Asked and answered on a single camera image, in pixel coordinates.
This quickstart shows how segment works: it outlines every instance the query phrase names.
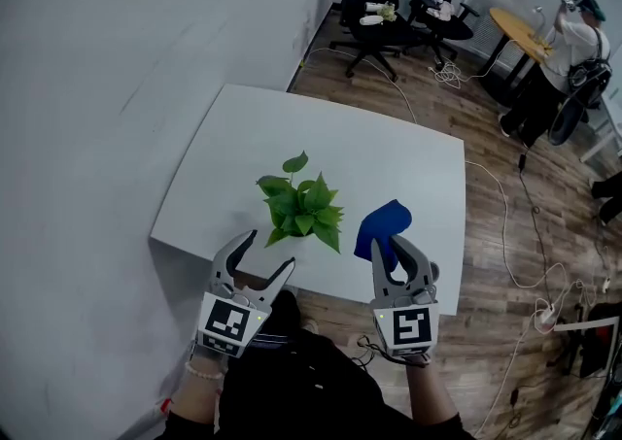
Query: table leg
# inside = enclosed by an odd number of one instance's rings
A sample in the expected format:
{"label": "table leg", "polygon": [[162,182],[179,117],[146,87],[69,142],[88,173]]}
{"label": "table leg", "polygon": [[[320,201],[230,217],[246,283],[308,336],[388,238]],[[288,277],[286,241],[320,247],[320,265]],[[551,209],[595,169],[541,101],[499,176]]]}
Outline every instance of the table leg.
{"label": "table leg", "polygon": [[501,40],[497,44],[497,47],[495,48],[495,51],[493,51],[493,54],[490,55],[490,58],[484,64],[484,66],[481,69],[479,69],[479,72],[477,73],[478,76],[483,76],[484,74],[486,74],[488,72],[488,70],[495,63],[495,60],[497,59],[497,55],[499,55],[499,53],[501,53],[501,50],[503,50],[503,47],[505,46],[505,44],[508,41],[509,41],[509,38],[503,34],[503,37],[501,38]]}
{"label": "table leg", "polygon": [[527,72],[525,77],[522,80],[520,80],[520,82],[514,89],[510,91],[510,93],[507,95],[507,106],[508,107],[511,107],[512,105],[514,105],[514,102],[516,101],[516,99],[520,96],[520,94],[525,90],[528,84],[532,81],[532,77],[536,73],[536,70],[539,69],[539,67],[540,67],[539,64],[534,63],[534,66]]}
{"label": "table leg", "polygon": [[518,73],[523,70],[523,67],[525,67],[525,64],[528,61],[529,61],[529,56],[526,53],[523,56],[521,56],[521,59],[516,64],[516,67],[512,69],[512,72],[510,72],[509,76],[507,76],[505,80],[503,81],[503,85],[501,86],[502,91],[505,91],[505,92],[509,91],[510,87],[512,86],[512,83],[516,79],[516,76],[518,76]]}
{"label": "table leg", "polygon": [[580,162],[585,163],[588,159],[592,158],[594,155],[600,152],[613,138],[615,138],[615,131],[611,129],[611,131],[609,131],[601,141],[599,141],[596,145],[594,145],[594,147],[592,147],[579,158]]}

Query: gray wall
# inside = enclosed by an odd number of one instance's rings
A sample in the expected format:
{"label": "gray wall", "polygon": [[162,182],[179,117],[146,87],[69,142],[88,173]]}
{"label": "gray wall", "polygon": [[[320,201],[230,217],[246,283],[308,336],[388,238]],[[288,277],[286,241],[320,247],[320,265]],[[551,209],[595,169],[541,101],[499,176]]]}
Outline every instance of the gray wall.
{"label": "gray wall", "polygon": [[223,83],[285,89],[331,0],[0,0],[0,424],[109,439],[163,393],[206,265],[148,243]]}

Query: small object on chair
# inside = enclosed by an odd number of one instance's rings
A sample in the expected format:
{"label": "small object on chair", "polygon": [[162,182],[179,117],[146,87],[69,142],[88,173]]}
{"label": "small object on chair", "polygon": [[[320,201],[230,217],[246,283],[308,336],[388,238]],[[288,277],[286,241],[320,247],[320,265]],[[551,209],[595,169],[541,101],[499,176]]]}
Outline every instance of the small object on chair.
{"label": "small object on chair", "polygon": [[397,19],[396,6],[393,3],[385,3],[378,11],[378,15],[389,22],[395,22]]}
{"label": "small object on chair", "polygon": [[384,7],[382,3],[371,3],[369,1],[365,3],[365,11],[368,14],[377,14],[378,12],[380,12],[380,9],[382,9],[382,7]]}
{"label": "small object on chair", "polygon": [[439,9],[433,9],[428,7],[426,10],[427,14],[430,14],[432,17],[438,18],[438,20],[444,20],[448,22],[451,20],[451,16],[454,14],[454,6],[443,0],[433,0],[436,5],[438,5]]}
{"label": "small object on chair", "polygon": [[360,25],[376,25],[381,24],[384,21],[380,16],[365,16],[359,19]]}

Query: wooden floor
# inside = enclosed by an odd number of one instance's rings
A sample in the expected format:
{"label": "wooden floor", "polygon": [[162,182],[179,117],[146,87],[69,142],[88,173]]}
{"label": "wooden floor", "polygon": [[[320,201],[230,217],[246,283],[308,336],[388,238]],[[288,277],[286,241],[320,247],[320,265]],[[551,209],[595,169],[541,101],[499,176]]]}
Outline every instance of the wooden floor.
{"label": "wooden floor", "polygon": [[[343,38],[337,15],[332,13],[311,50]],[[462,55],[458,64],[464,75],[474,74],[483,62],[465,60],[467,57]],[[313,53],[299,71],[291,92],[411,120],[397,90],[371,66],[360,65],[355,77],[347,79],[344,71],[349,60],[331,51]],[[530,206],[516,169],[523,149],[520,142],[500,134],[496,103],[477,80],[460,90],[439,85],[428,70],[433,64],[431,51],[417,49],[412,56],[389,61],[419,123],[464,140],[466,159],[485,165],[501,181],[509,205],[507,261],[519,283],[533,284],[541,276],[542,266]],[[621,166],[613,149],[605,149],[590,166],[581,164],[578,156],[593,138],[587,126],[561,147],[551,147],[541,138],[529,154],[524,176],[541,209],[536,217],[549,265],[563,262],[571,281],[580,277],[588,285],[595,272],[596,285],[600,286],[606,271],[597,262],[594,248],[596,223],[591,217],[598,206],[589,195],[587,180],[607,177]],[[482,169],[467,165],[465,258],[458,315],[441,317],[435,355],[471,433],[493,403],[516,342],[528,327],[536,298],[545,295],[542,286],[520,289],[512,283],[503,264],[502,219],[503,202],[497,184]],[[621,234],[622,220],[615,220],[604,233],[612,278],[609,301],[622,298],[622,282],[616,279]],[[553,299],[557,298],[564,287],[560,271],[551,272],[549,286]],[[566,309],[571,311],[579,295],[574,289],[566,299],[564,313],[569,319],[573,320],[573,315]],[[305,291],[298,298],[303,313],[319,323],[322,334],[349,355],[362,354],[357,339],[361,334],[375,333],[366,305]],[[605,296],[599,294],[599,301],[605,301]],[[515,411],[522,419],[517,427],[506,429],[500,439],[581,437],[603,380],[563,377],[559,369],[546,368],[546,361],[562,347],[563,338],[560,334],[543,336],[534,329],[527,333],[480,438],[497,438],[506,426],[512,417],[509,397],[517,386],[521,388]],[[580,358],[574,367],[577,374],[579,364]],[[381,385],[386,401],[409,414],[404,370],[378,357],[370,372]]]}

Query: shoe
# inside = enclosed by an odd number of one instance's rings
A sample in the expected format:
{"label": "shoe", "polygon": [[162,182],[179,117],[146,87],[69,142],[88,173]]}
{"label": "shoe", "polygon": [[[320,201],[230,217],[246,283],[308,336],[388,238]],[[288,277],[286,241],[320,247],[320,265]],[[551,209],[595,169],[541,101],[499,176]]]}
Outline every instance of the shoe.
{"label": "shoe", "polygon": [[501,134],[503,136],[505,136],[505,138],[509,138],[509,134],[507,134],[505,131],[503,131],[503,126],[501,125],[501,119],[503,118],[503,114],[499,114],[499,116],[497,117],[497,120],[499,121],[499,129],[501,130]]}
{"label": "shoe", "polygon": [[307,331],[309,331],[309,333],[313,333],[314,335],[320,334],[320,328],[318,327],[318,324],[311,319],[302,320],[302,322],[300,323],[300,328],[306,329]]}

